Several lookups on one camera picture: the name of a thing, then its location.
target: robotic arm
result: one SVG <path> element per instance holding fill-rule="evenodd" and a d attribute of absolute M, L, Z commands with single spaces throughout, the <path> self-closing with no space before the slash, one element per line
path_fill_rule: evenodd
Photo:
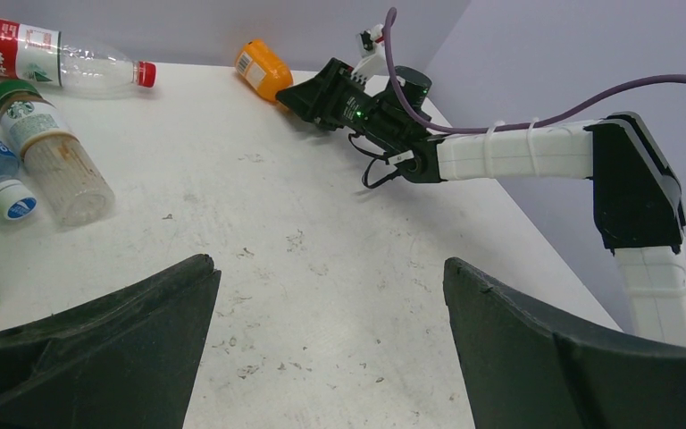
<path fill-rule="evenodd" d="M 323 130 L 348 127 L 354 131 L 349 139 L 364 136 L 381 148 L 378 155 L 357 147 L 373 163 L 396 168 L 373 185 L 368 168 L 368 188 L 398 176 L 414 183 L 510 176 L 592 180 L 595 224 L 623 274 L 636 333 L 686 347 L 681 188 L 641 118 L 618 113 L 527 130 L 433 135 L 406 112 L 391 85 L 374 96 L 364 92 L 385 64 L 377 31 L 361 33 L 364 59 L 356 68 L 332 58 L 314 78 L 280 91 L 277 99 Z M 408 67 L 395 72 L 408 105 L 429 121 L 421 107 L 430 79 Z"/>

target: barcode label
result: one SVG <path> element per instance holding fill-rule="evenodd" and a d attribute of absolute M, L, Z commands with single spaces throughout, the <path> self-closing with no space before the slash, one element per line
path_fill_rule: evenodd
<path fill-rule="evenodd" d="M 246 69 L 249 65 L 251 65 L 252 61 L 254 61 L 254 59 L 251 58 L 251 55 L 246 54 L 245 52 L 241 54 L 240 58 L 238 59 L 238 64 L 235 66 L 235 68 L 238 70 L 238 73 L 245 76 Z"/>

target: starbucks logo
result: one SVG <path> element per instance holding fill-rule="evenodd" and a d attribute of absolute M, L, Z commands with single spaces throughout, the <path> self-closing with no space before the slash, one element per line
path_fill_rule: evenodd
<path fill-rule="evenodd" d="M 30 101 L 16 101 L 6 110 L 6 115 L 12 119 L 20 119 L 22 116 L 32 114 L 35 106 Z"/>

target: cable tie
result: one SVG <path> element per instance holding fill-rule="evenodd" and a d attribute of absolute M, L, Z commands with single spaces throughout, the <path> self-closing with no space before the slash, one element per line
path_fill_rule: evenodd
<path fill-rule="evenodd" d="M 679 289 L 626 288 L 627 295 L 635 298 L 682 298 L 686 296 L 686 282 Z"/>
<path fill-rule="evenodd" d="M 496 121 L 492 127 L 488 128 L 488 132 L 485 133 L 485 138 L 482 140 L 482 152 L 485 155 L 485 174 L 491 179 L 496 175 L 493 170 L 493 153 L 490 147 L 490 138 L 493 137 L 493 132 L 496 130 L 496 127 L 500 127 L 504 124 L 506 124 L 506 122 Z"/>
<path fill-rule="evenodd" d="M 527 148 L 530 149 L 530 159 L 532 160 L 532 171 L 535 172 L 535 177 L 540 177 L 540 168 L 538 167 L 538 157 L 535 153 L 535 146 L 532 144 L 532 130 L 535 128 L 535 123 L 540 118 L 532 118 L 530 126 L 527 127 Z"/>

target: red bottle cap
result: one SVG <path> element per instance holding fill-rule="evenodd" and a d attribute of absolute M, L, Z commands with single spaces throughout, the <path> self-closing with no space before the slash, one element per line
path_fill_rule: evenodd
<path fill-rule="evenodd" d="M 145 61 L 138 62 L 138 85 L 151 88 L 156 81 L 156 65 Z"/>

